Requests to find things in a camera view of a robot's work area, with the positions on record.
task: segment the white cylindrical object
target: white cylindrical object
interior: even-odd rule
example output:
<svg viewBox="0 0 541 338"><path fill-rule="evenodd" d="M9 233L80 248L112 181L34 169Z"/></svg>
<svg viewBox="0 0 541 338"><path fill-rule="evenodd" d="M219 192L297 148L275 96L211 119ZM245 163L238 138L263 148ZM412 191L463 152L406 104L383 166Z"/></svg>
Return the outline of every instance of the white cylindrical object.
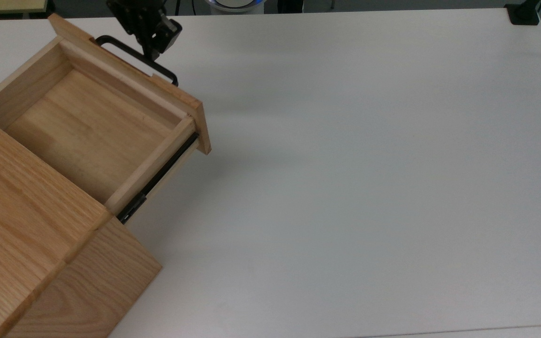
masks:
<svg viewBox="0 0 541 338"><path fill-rule="evenodd" d="M266 0L206 0L212 15L264 14Z"/></svg>

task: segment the robotic arm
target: robotic arm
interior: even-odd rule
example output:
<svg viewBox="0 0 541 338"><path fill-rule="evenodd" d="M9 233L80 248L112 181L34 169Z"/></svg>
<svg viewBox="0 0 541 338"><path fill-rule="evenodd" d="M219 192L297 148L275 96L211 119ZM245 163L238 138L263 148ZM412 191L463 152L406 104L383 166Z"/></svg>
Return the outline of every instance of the robotic arm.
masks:
<svg viewBox="0 0 541 338"><path fill-rule="evenodd" d="M166 17L163 0L108 0L107 5L127 34L135 34L143 55L152 61L177 40L183 29Z"/></svg>
<svg viewBox="0 0 541 338"><path fill-rule="evenodd" d="M104 43L115 45L159 71L168 77L172 84L178 86L177 76L154 61L174 44L183 30L178 22L166 17L163 0L107 0L107 5L127 34L135 34L137 42L143 48L143 54L112 36L100 36L95 40L96 43L100 46Z"/></svg>

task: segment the wooden drawer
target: wooden drawer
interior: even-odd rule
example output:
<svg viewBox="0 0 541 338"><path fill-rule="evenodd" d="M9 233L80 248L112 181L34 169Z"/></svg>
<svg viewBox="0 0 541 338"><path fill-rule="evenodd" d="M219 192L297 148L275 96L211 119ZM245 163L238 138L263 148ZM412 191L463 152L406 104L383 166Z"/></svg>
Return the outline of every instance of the wooden drawer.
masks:
<svg viewBox="0 0 541 338"><path fill-rule="evenodd" d="M49 20L58 37L0 84L0 128L126 221L169 160L210 152L202 104Z"/></svg>
<svg viewBox="0 0 541 338"><path fill-rule="evenodd" d="M50 21L0 84L0 337L103 338L161 269L121 221L210 141L200 101Z"/></svg>

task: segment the white table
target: white table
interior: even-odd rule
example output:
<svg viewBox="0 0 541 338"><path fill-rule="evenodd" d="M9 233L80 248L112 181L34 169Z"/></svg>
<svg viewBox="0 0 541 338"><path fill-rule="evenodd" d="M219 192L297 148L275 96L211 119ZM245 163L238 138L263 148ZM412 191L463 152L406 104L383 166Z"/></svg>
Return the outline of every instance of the white table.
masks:
<svg viewBox="0 0 541 338"><path fill-rule="evenodd" d="M505 9L178 21L159 62L204 102L213 152L131 219L165 267L112 337L541 325L541 25ZM47 25L0 22L0 81Z"/></svg>
<svg viewBox="0 0 541 338"><path fill-rule="evenodd" d="M541 327L389 336L389 338L541 338Z"/></svg>

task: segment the wood grain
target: wood grain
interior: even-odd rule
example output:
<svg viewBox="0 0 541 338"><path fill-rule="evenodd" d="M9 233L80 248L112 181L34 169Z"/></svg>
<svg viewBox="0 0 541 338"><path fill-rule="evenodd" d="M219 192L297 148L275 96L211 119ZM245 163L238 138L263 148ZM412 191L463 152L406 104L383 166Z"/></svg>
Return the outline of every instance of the wood grain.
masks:
<svg viewBox="0 0 541 338"><path fill-rule="evenodd" d="M0 334L111 216L0 130Z"/></svg>
<svg viewBox="0 0 541 338"><path fill-rule="evenodd" d="M73 70L6 131L105 203L170 134L145 110Z"/></svg>
<svg viewBox="0 0 541 338"><path fill-rule="evenodd" d="M47 0L0 0L0 14L44 12L46 6Z"/></svg>
<svg viewBox="0 0 541 338"><path fill-rule="evenodd" d="M210 145L210 135L208 134L206 116L204 115L204 104L156 74L150 77L150 81L169 92L174 98L173 101L177 107L185 111L187 115L193 117L195 120L195 130L200 135L200 146L198 149L204 154L209 154L210 151L212 151L212 146Z"/></svg>
<svg viewBox="0 0 541 338"><path fill-rule="evenodd" d="M193 132L195 132L193 118L188 116L183 118L183 121L172 129L172 132L168 134L164 141L160 142L159 146L131 173L131 176L125 180L124 184L118 187L116 192L105 202L105 206L115 215L122 211Z"/></svg>
<svg viewBox="0 0 541 338"><path fill-rule="evenodd" d="M151 83L148 83L148 75L133 66L124 65L124 61L105 49L97 47L101 49L101 52L109 54L106 55L107 60L94 57L69 41L62 41L60 46L75 69L101 85L115 88L129 98L137 100L171 124L176 125L182 118L187 116L187 113L172 104L172 98L167 92L163 92L159 86L152 86ZM123 70L124 67L120 66L130 67L131 71Z"/></svg>
<svg viewBox="0 0 541 338"><path fill-rule="evenodd" d="M168 112L176 115L178 120L182 120L186 116L185 112L174 105L173 96L153 84L148 75L106 49L99 47L92 36L58 15L50 15L48 19L56 33L64 37L65 41L63 41L62 47L75 68L81 68L81 63L86 60L87 64L94 64L97 68L104 70L105 73L112 75L118 85L124 83L132 87L134 91L138 91L154 100Z"/></svg>
<svg viewBox="0 0 541 338"><path fill-rule="evenodd" d="M160 269L114 218L97 231L6 337L106 337Z"/></svg>
<svg viewBox="0 0 541 338"><path fill-rule="evenodd" d="M5 129L72 69L54 38L0 83L0 128Z"/></svg>

